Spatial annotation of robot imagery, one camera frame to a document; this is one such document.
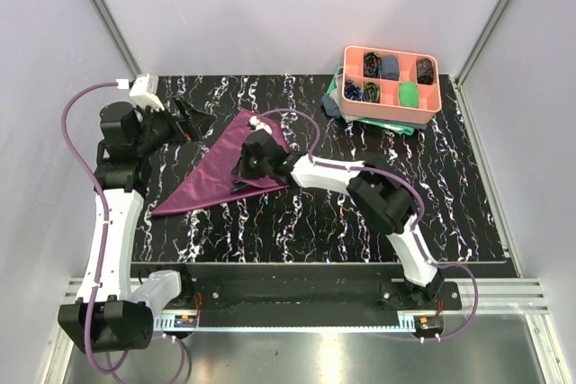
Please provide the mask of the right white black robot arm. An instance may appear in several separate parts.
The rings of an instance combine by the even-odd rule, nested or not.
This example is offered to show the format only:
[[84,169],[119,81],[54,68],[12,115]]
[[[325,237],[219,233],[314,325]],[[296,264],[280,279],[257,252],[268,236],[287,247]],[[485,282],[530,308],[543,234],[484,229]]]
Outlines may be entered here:
[[369,231],[386,236],[400,258],[411,303],[425,309],[439,301],[444,277],[421,239],[423,201],[400,177],[365,161],[344,163],[287,152],[264,130],[248,135],[231,173],[239,183],[268,177],[293,188],[350,197]]

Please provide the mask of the purple cloth napkin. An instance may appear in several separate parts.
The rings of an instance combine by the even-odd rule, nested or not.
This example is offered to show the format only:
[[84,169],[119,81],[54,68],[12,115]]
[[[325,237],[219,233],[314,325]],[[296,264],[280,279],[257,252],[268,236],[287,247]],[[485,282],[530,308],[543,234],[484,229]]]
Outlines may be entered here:
[[248,181],[247,187],[239,192],[232,191],[237,179],[232,170],[240,158],[242,143],[252,132],[249,120],[255,115],[248,110],[240,111],[192,172],[153,210],[152,215],[178,215],[283,190],[283,185],[265,177]]

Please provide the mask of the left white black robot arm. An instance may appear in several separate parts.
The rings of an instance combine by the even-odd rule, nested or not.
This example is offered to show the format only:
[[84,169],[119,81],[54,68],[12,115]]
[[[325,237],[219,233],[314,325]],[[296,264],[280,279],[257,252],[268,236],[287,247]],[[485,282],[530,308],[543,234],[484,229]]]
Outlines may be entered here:
[[82,353],[141,350],[149,346],[154,320],[164,308],[194,303],[194,283],[183,267],[156,270],[131,286],[131,255],[147,195],[149,158],[164,145],[201,140],[214,116],[176,97],[177,112],[111,103],[100,111],[96,221],[82,285],[72,304],[58,311],[58,324]]

